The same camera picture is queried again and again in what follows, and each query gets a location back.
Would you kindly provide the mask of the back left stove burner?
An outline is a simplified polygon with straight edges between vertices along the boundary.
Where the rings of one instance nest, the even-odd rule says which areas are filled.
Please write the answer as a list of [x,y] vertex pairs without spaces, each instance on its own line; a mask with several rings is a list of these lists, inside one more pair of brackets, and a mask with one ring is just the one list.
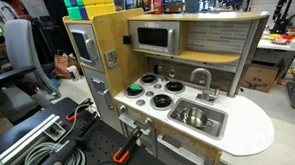
[[158,82],[158,78],[154,74],[147,74],[140,78],[143,85],[152,85]]

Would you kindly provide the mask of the stove burner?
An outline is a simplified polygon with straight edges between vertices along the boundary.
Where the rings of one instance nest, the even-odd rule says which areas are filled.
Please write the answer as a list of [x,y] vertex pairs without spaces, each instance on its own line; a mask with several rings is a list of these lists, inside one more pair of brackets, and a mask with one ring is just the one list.
[[131,84],[125,92],[125,95],[129,98],[140,97],[144,94],[144,88],[137,84]]
[[147,74],[140,78],[143,85],[152,85],[158,82],[158,78],[154,74]]
[[185,90],[185,86],[183,85],[182,82],[170,81],[166,83],[165,90],[168,93],[181,93]]
[[151,98],[150,106],[156,110],[166,111],[173,106],[173,100],[170,96],[157,94]]

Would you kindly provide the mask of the green toy object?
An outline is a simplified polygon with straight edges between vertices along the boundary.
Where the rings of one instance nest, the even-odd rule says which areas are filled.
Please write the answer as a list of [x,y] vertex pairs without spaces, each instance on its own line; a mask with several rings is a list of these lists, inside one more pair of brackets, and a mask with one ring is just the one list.
[[138,95],[143,92],[143,88],[139,85],[132,84],[127,88],[128,95]]

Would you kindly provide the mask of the front left stove burner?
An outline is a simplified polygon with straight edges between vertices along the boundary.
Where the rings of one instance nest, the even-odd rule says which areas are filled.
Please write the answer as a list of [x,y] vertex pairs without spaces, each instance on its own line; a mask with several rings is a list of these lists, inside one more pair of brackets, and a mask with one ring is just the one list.
[[144,94],[144,88],[137,84],[131,84],[125,92],[125,95],[129,98],[140,97]]

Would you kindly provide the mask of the front right stove burner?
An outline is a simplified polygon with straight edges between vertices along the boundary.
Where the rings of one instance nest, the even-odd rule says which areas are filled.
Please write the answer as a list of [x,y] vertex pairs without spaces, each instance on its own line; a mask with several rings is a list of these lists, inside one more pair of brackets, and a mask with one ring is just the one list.
[[170,96],[157,94],[151,98],[150,106],[156,110],[166,111],[173,106],[173,100]]

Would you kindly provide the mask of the back right stove burner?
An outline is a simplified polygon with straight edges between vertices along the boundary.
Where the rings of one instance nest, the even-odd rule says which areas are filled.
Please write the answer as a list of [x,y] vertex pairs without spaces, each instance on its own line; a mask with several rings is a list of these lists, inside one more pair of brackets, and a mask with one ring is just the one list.
[[165,90],[168,93],[181,93],[185,90],[185,86],[183,85],[182,82],[170,81],[166,83]]

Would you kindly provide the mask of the steel pot in sink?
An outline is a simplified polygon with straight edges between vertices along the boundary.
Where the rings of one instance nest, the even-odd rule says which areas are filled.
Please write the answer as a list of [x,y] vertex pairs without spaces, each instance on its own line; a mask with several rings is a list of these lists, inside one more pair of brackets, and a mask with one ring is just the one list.
[[212,127],[213,122],[208,119],[205,112],[200,108],[178,109],[177,117],[182,123],[188,124],[194,128]]

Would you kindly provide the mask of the grey sink basin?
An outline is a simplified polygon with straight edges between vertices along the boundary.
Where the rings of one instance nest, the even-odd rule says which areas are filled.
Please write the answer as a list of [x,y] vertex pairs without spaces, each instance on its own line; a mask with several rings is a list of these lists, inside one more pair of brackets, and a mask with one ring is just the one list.
[[220,140],[226,129],[225,111],[186,99],[178,99],[168,118],[214,140]]

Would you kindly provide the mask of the toy kitchen play set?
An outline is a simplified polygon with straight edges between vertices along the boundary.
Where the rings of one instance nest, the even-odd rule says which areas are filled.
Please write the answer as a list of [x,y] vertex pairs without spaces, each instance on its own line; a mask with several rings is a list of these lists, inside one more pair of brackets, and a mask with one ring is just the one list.
[[217,165],[274,140],[267,113],[238,93],[268,17],[132,9],[63,21],[105,122],[124,134],[141,127],[168,165]]

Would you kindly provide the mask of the toy microwave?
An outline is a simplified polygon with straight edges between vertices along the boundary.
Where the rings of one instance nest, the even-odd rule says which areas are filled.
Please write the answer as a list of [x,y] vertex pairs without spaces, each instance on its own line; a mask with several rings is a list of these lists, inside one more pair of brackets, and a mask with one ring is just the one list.
[[179,46],[177,21],[130,21],[132,48],[168,55],[177,55]]

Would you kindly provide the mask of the silver toy faucet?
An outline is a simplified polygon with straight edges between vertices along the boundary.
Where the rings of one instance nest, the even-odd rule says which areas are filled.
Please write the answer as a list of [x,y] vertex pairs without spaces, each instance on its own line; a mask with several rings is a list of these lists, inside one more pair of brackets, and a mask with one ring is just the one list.
[[201,93],[198,93],[196,95],[195,99],[198,100],[198,101],[203,101],[203,102],[207,102],[209,104],[212,104],[217,99],[220,89],[217,88],[215,90],[215,92],[211,91],[211,82],[212,82],[211,81],[211,74],[205,68],[195,68],[191,72],[190,77],[189,77],[189,80],[191,82],[194,81],[194,78],[195,78],[197,73],[202,73],[204,75],[203,82],[205,84],[205,88],[202,90]]

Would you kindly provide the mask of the orange black clamp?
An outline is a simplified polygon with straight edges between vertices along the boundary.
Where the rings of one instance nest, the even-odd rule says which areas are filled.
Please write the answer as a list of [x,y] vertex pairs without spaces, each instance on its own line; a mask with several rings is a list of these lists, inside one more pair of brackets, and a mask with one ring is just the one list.
[[131,151],[136,145],[136,141],[143,134],[140,127],[136,127],[128,137],[126,144],[119,148],[116,153],[113,155],[112,159],[118,164],[124,164],[125,161],[129,158]]

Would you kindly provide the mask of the toy oven door upper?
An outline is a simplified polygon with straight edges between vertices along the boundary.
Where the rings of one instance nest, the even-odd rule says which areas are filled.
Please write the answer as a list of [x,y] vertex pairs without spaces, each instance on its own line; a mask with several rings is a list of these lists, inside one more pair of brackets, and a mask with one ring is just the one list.
[[90,24],[68,24],[68,29],[75,42],[79,59],[82,63],[103,72],[103,63],[100,59],[99,49],[93,28]]

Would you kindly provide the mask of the cardboard box on floor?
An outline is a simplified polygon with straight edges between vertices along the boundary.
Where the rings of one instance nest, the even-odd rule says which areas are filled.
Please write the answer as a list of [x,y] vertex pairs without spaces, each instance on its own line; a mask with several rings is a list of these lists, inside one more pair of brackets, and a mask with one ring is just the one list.
[[269,92],[284,69],[284,60],[277,63],[253,61],[245,72],[241,86],[259,92]]

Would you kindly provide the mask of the grey office chair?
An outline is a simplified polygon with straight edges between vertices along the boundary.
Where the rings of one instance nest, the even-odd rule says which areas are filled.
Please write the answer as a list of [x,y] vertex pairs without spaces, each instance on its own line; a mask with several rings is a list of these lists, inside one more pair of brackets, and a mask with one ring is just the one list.
[[50,106],[61,92],[47,77],[39,61],[31,23],[24,19],[8,20],[4,38],[13,69],[0,74],[0,87],[14,85],[40,106]]

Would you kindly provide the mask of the aluminium extrusion rail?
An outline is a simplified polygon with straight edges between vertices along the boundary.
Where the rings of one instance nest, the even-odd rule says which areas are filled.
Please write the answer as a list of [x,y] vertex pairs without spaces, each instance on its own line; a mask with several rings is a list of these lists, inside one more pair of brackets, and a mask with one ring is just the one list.
[[48,130],[52,126],[59,126],[57,123],[59,119],[59,115],[49,116],[24,137],[12,144],[10,148],[0,154],[0,165],[20,165],[26,155],[37,144],[46,141],[47,139],[56,140],[56,137],[52,137],[48,133]]

